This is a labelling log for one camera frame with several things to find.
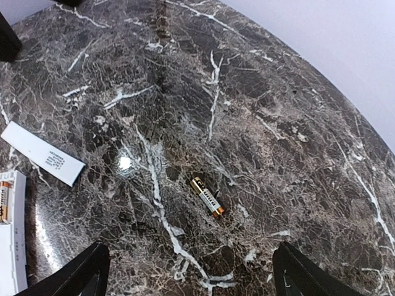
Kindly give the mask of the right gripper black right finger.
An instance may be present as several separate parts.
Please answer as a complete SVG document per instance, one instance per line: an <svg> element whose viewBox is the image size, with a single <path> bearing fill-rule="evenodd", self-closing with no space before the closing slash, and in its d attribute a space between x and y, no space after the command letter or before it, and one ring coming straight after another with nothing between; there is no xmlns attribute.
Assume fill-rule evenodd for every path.
<svg viewBox="0 0 395 296"><path fill-rule="evenodd" d="M272 262L277 295L360 295L286 241L274 251Z"/></svg>

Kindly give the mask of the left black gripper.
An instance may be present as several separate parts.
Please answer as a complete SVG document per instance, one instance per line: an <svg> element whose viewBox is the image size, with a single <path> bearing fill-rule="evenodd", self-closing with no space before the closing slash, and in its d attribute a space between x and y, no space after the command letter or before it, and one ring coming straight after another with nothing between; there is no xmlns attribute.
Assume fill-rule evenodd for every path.
<svg viewBox="0 0 395 296"><path fill-rule="evenodd" d="M82 2L83 0L55 0L56 4L63 4L72 8L80 6ZM1 14L1 62L15 62L21 50L21 40Z"/></svg>

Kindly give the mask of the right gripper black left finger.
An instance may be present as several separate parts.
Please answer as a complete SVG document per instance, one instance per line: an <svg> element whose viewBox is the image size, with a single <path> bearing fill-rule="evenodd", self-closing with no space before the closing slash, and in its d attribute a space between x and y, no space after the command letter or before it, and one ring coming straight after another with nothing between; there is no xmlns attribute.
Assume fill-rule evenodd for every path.
<svg viewBox="0 0 395 296"><path fill-rule="evenodd" d="M96 241L56 273L19 295L105 295L109 277L108 247Z"/></svg>

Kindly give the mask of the white remote control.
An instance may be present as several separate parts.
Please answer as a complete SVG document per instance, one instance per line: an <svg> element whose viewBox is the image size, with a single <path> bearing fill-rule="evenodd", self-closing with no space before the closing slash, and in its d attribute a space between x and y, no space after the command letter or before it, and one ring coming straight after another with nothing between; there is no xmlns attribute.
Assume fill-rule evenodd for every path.
<svg viewBox="0 0 395 296"><path fill-rule="evenodd" d="M14 170L1 173L1 181L12 183L10 223L1 224L1 295L15 295L27 288L25 250L26 176Z"/></svg>

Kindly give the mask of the white battery cover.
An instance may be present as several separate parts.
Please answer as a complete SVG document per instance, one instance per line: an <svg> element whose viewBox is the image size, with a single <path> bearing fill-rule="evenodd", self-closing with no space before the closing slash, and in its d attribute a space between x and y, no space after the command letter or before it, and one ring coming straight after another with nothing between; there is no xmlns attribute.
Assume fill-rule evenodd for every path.
<svg viewBox="0 0 395 296"><path fill-rule="evenodd" d="M85 164L11 121L1 138L33 163L72 187Z"/></svg>

